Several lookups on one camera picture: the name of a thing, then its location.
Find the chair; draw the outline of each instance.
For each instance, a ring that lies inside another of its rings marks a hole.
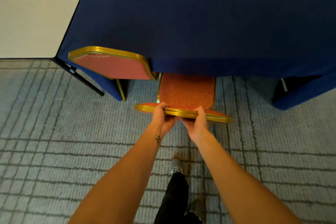
[[[135,105],[135,110],[153,113],[155,107],[166,102],[169,107],[164,112],[168,115],[185,118],[196,118],[198,113],[193,109],[203,106],[207,120],[228,123],[230,118],[224,113],[215,111],[216,78],[164,73],[160,77],[157,103]]]
[[[88,46],[69,52],[69,60],[99,73],[111,80],[116,80],[124,101],[126,97],[120,79],[157,80],[158,73],[152,72],[148,60],[139,54]]]

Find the forearm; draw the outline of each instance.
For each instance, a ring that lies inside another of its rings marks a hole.
[[[245,171],[210,132],[203,132],[197,146],[235,223],[300,223],[292,211]]]
[[[159,149],[150,124],[137,143],[90,190],[69,223],[132,223]]]

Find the white table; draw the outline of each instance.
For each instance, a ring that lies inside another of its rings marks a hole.
[[[103,95],[57,57],[79,0],[0,0],[0,59],[50,59]]]

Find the tattoo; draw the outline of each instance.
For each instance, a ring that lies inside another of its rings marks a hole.
[[[161,145],[161,138],[160,136],[157,136],[157,138],[155,138],[155,140],[157,141],[157,144],[160,146]]]

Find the grid pattern carpet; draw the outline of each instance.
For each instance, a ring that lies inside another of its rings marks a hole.
[[[336,90],[288,111],[266,101],[269,79],[217,78],[210,124],[227,151],[303,223],[336,223]],[[131,80],[126,102],[100,97],[50,61],[0,61],[0,223],[66,223],[82,198],[136,142],[158,82]],[[207,223],[232,223],[181,122],[164,138],[135,223],[153,223],[177,155]]]

